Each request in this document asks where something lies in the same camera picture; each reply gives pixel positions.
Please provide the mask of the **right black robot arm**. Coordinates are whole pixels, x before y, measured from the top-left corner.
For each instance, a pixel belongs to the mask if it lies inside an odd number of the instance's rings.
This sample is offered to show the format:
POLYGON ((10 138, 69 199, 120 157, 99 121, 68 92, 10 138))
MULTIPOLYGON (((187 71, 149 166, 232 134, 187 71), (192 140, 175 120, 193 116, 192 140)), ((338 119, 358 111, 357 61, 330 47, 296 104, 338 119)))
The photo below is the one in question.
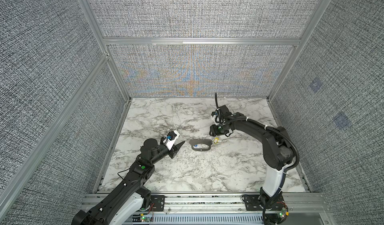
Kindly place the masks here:
POLYGON ((296 168, 300 155, 283 127, 271 127, 250 119, 241 113, 222 114, 219 110, 211 113, 214 125, 210 136, 229 137, 233 131, 241 131, 262 143, 263 158, 267 164, 265 182, 261 193, 275 198, 282 191, 288 171, 296 168))

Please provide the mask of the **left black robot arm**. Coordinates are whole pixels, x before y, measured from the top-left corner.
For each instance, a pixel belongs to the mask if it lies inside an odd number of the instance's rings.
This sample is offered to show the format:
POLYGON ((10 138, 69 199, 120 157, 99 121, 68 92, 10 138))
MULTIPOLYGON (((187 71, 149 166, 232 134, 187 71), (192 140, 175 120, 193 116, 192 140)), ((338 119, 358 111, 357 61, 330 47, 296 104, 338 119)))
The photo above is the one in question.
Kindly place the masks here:
POLYGON ((144 187, 155 171, 155 163, 166 156, 174 158, 185 142, 172 147, 156 139, 147 139, 141 146, 141 153, 128 169, 119 185, 101 202, 87 212, 80 210, 73 218, 72 225, 121 225, 135 212, 151 207, 151 191, 144 187))

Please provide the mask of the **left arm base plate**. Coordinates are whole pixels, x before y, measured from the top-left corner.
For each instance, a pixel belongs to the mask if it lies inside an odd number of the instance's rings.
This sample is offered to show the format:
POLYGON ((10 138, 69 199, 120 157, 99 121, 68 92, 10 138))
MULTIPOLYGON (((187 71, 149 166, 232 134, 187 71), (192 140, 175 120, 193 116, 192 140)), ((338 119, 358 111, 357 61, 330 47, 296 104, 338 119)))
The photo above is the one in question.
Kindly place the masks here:
POLYGON ((165 207, 165 199, 166 196, 164 195, 151 195, 151 197, 148 200, 148 206, 146 207, 145 212, 149 213, 151 212, 163 212, 165 207))

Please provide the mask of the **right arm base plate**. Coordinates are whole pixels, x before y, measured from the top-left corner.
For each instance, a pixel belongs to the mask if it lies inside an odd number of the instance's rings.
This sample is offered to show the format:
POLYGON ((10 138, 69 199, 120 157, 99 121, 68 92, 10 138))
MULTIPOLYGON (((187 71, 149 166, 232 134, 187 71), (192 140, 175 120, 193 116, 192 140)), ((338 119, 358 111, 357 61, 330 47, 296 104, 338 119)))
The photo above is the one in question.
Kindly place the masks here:
MULTIPOLYGON (((249 195, 244 194, 241 196, 242 201, 246 207, 246 211, 259 211, 264 209, 265 204, 268 202, 269 197, 267 195, 249 195)), ((281 211, 283 208, 287 209, 288 206, 284 201, 283 193, 280 193, 278 197, 267 206, 266 211, 281 211)))

